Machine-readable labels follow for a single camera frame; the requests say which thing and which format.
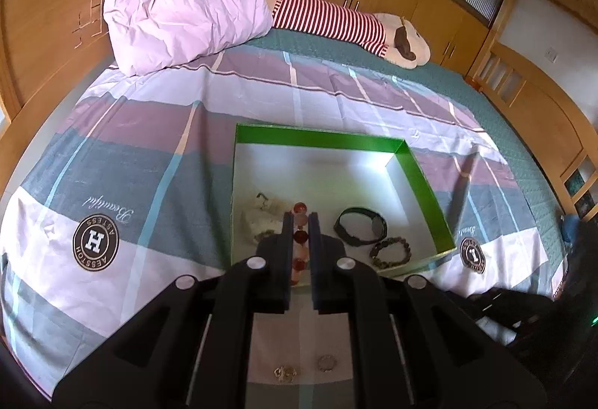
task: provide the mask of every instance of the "beaded bracelet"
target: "beaded bracelet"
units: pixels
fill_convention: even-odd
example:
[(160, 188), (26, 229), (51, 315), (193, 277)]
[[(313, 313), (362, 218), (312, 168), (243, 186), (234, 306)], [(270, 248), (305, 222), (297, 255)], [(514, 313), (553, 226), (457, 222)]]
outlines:
[(307, 206), (305, 203), (295, 203), (293, 207), (294, 223), (297, 230), (293, 234), (293, 240), (297, 244), (293, 248), (293, 263), (291, 271), (291, 285), (295, 286), (299, 282), (301, 272), (304, 271), (309, 263), (309, 248), (306, 243), (309, 240), (309, 234), (303, 230), (307, 225)]
[[(382, 261), (378, 258), (378, 254), (382, 249), (387, 248), (393, 244), (402, 244), (405, 248), (405, 258), (400, 261)], [(370, 258), (372, 259), (372, 265), (377, 269), (389, 269), (391, 267), (397, 267), (399, 265), (405, 265), (411, 260), (411, 249), (409, 248), (408, 242), (402, 237), (389, 237), (382, 242), (378, 242), (370, 250)]]

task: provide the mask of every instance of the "black watch strap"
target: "black watch strap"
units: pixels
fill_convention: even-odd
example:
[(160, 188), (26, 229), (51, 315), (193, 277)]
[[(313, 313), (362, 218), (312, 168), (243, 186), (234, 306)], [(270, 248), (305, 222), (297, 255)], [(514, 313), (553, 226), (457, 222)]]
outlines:
[[(365, 216), (369, 217), (370, 219), (372, 219), (372, 223), (374, 221), (379, 221), (382, 224), (382, 232), (380, 233), (378, 238), (372, 239), (372, 240), (363, 240), (363, 239), (360, 239), (359, 237), (350, 235), (347, 232), (347, 230), (345, 229), (345, 227), (343, 227), (340, 224), (340, 219), (343, 217), (343, 215), (346, 215), (348, 213), (358, 213), (359, 215), (365, 215)], [(341, 213), (339, 215), (339, 218), (337, 218), (337, 221), (334, 224), (334, 231), (336, 232), (336, 235), (338, 235), (339, 238), (341, 240), (343, 240), (343, 242), (346, 242), (347, 244), (349, 244), (352, 247), (376, 244), (376, 243), (384, 240), (386, 238), (386, 236), (388, 235), (388, 227), (386, 225), (386, 220), (384, 218), (382, 218), (382, 215), (374, 212), (373, 210), (369, 210), (367, 208), (362, 208), (362, 207), (351, 207), (346, 210), (343, 210), (343, 213)]]

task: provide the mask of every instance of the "circular logo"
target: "circular logo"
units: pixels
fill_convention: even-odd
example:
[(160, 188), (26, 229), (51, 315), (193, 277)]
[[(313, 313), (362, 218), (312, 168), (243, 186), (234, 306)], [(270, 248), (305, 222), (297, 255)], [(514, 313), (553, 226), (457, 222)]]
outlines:
[(73, 236), (73, 254), (83, 269), (107, 268), (118, 251), (118, 229), (114, 221), (101, 213), (81, 221)]
[(482, 274), (486, 268), (486, 256), (480, 244), (473, 237), (465, 237), (461, 241), (461, 260), (465, 267)]

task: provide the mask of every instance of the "stuffed toy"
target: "stuffed toy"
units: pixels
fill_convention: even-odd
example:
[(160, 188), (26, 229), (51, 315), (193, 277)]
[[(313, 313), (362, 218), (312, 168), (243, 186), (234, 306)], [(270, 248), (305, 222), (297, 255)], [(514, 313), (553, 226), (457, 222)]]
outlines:
[(323, 0), (266, 0), (273, 27), (355, 43), (409, 70), (430, 60), (413, 25), (392, 14), (366, 14)]

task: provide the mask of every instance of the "screw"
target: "screw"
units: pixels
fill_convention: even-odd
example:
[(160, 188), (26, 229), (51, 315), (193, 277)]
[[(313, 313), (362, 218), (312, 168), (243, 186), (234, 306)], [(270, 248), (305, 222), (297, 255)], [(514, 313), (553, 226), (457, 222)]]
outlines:
[(182, 290), (193, 287), (193, 284), (195, 284), (195, 278), (193, 276), (177, 277), (175, 281), (175, 286)]
[(407, 283), (413, 289), (423, 289), (424, 287), (426, 287), (428, 281), (426, 281), (426, 278), (422, 276), (409, 276), (407, 278)]
[(337, 261), (337, 265), (345, 271), (351, 271), (355, 267), (355, 261), (351, 257), (341, 257)]
[(250, 257), (247, 259), (247, 266), (250, 269), (263, 269), (265, 267), (265, 259), (259, 256)]

